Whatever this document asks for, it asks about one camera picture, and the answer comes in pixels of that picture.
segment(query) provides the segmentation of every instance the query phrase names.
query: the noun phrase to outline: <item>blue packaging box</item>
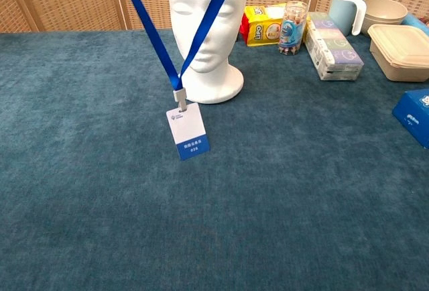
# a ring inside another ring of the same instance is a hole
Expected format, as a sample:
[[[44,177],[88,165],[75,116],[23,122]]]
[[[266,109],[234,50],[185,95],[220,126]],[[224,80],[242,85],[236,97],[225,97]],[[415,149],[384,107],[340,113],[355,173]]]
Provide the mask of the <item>blue packaging box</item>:
[[[423,147],[429,148],[429,89],[405,92],[393,115]]]

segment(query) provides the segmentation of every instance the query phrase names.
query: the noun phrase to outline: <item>metal clip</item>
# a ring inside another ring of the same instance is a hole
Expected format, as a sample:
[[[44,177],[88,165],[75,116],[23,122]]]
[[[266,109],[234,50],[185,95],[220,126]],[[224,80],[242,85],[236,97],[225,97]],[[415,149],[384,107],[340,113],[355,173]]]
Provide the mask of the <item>metal clip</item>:
[[[180,108],[180,112],[184,112],[187,110],[187,106],[186,106],[186,89],[180,89],[177,91],[173,91],[174,94],[174,100],[176,100],[176,102],[179,102],[179,108]]]

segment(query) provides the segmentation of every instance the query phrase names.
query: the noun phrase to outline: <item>container lid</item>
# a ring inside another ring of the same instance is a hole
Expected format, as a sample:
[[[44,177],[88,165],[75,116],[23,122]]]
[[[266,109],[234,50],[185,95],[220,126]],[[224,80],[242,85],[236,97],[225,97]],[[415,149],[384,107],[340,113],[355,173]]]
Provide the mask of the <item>container lid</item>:
[[[393,65],[429,68],[429,36],[408,25],[374,24],[368,29],[375,45]]]

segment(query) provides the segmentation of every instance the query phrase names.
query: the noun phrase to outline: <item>beige bowl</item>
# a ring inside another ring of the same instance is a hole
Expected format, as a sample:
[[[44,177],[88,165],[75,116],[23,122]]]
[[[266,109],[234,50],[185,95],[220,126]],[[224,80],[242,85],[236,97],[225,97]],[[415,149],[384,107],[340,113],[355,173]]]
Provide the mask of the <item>beige bowl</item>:
[[[365,18],[363,19],[361,32],[368,36],[368,29],[371,25],[374,24],[385,24],[385,25],[400,25],[403,19],[397,19],[396,21],[384,21],[379,19],[372,19],[368,15],[365,14]]]
[[[364,0],[367,4],[367,15],[379,21],[403,20],[408,14],[407,7],[392,0]]]

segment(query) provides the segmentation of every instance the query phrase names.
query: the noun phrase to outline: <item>blue lanyard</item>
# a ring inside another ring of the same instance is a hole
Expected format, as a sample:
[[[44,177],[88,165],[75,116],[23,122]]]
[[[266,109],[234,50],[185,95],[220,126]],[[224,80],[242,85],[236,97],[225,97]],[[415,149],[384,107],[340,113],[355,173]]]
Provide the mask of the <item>blue lanyard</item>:
[[[189,64],[192,62],[196,53],[200,49],[201,44],[206,38],[207,33],[210,30],[211,25],[215,21],[215,18],[219,13],[219,10],[221,9],[221,6],[225,0],[211,0],[208,4],[206,13],[204,14],[204,17],[202,18],[201,23],[195,33],[188,56],[183,63],[182,69],[180,71],[180,76],[174,68],[173,62],[167,53],[166,47],[164,46],[164,43],[162,42],[161,37],[154,26],[154,23],[150,19],[150,16],[146,11],[145,6],[141,2],[141,0],[131,1],[133,2],[137,14],[139,14],[140,20],[146,29],[146,33],[149,36],[152,46],[155,48],[156,54],[161,60],[162,66],[164,67],[168,77],[170,78],[170,82],[172,83],[173,89],[175,91],[183,89],[181,76],[185,73],[186,69],[189,67]]]

